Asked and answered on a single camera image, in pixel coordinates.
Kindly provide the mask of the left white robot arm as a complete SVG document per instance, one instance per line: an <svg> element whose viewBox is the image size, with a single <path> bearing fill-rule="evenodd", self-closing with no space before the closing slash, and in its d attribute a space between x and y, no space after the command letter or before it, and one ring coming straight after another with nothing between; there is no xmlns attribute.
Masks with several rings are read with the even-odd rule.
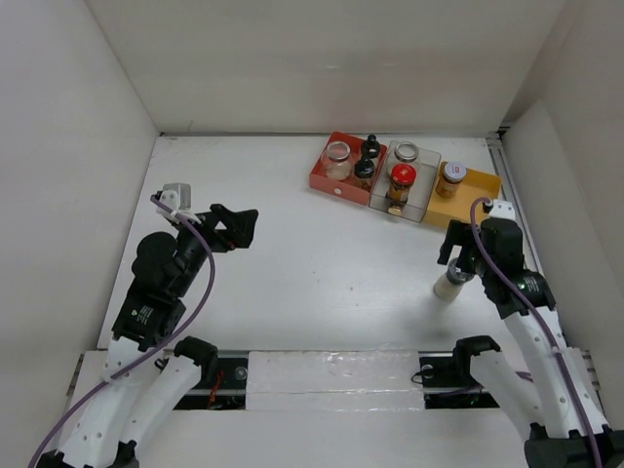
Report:
<svg viewBox="0 0 624 468"><path fill-rule="evenodd" d="M137 467L182 397L218 379L217 348L185 331L211 295L215 255L249 248L258 212L157 207L177 233L139 242L99 382L58 420L31 467Z"/></svg>

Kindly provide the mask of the silver-lid small jar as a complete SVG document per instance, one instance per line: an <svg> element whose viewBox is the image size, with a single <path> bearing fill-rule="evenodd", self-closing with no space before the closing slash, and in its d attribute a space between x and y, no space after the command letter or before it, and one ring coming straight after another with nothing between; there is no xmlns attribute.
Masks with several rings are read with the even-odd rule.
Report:
<svg viewBox="0 0 624 468"><path fill-rule="evenodd" d="M436 193L445 199L453 198L466 175L467 169L463 164L459 162L446 162L441 168L436 183Z"/></svg>

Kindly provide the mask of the red-capped dark sauce bottle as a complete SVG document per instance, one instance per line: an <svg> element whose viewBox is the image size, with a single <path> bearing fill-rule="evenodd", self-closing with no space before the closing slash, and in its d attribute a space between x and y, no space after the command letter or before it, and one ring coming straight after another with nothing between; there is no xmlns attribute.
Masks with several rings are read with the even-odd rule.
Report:
<svg viewBox="0 0 624 468"><path fill-rule="evenodd" d="M417 179L417 170L409 164L397 164L390 172L387 196L393 202L405 203Z"/></svg>

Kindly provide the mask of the glass jar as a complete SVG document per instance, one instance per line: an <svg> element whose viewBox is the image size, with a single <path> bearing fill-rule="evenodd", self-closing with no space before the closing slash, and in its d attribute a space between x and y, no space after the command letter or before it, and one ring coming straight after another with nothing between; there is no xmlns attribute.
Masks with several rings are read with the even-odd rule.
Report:
<svg viewBox="0 0 624 468"><path fill-rule="evenodd" d="M393 151L395 164L409 164L415 166L419 159L419 147L410 141L399 141Z"/></svg>
<svg viewBox="0 0 624 468"><path fill-rule="evenodd" d="M352 169L351 148L344 141L332 141L322 155L322 166L328 179L343 181Z"/></svg>

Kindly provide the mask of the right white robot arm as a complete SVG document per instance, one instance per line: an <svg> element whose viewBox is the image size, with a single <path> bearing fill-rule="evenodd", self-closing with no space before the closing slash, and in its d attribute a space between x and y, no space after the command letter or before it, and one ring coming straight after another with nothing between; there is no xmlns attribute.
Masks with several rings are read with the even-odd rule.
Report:
<svg viewBox="0 0 624 468"><path fill-rule="evenodd" d="M453 220L439 263L449 263L454 247L460 248L455 266L480 278L530 377L520 377L500 346L485 335L456 342L450 360L453 377L486 387L518 430L528 466L622 466L623 433L609 425L592 399L566 344L547 281L525 266L519 225L496 217L479 226Z"/></svg>

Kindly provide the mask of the black-capped white bottle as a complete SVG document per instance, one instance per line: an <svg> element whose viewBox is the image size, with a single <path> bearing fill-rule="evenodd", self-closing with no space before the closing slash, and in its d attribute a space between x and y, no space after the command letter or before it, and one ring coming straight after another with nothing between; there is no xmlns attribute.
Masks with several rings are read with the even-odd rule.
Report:
<svg viewBox="0 0 624 468"><path fill-rule="evenodd" d="M379 156L381 152L380 143L377 140L376 135L370 134L367 138L362 142L361 145L361 157L366 159L375 159Z"/></svg>

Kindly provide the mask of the silver-capped white shaker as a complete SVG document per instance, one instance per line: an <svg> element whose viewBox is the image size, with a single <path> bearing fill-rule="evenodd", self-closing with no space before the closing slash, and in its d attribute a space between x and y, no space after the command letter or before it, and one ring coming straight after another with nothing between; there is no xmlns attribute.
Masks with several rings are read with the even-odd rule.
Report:
<svg viewBox="0 0 624 468"><path fill-rule="evenodd" d="M448 263L446 272L434 284L433 292L440 300L454 301L461 293L464 285L474 278L473 273L464 272L457 265L457 262L458 258L453 258Z"/></svg>

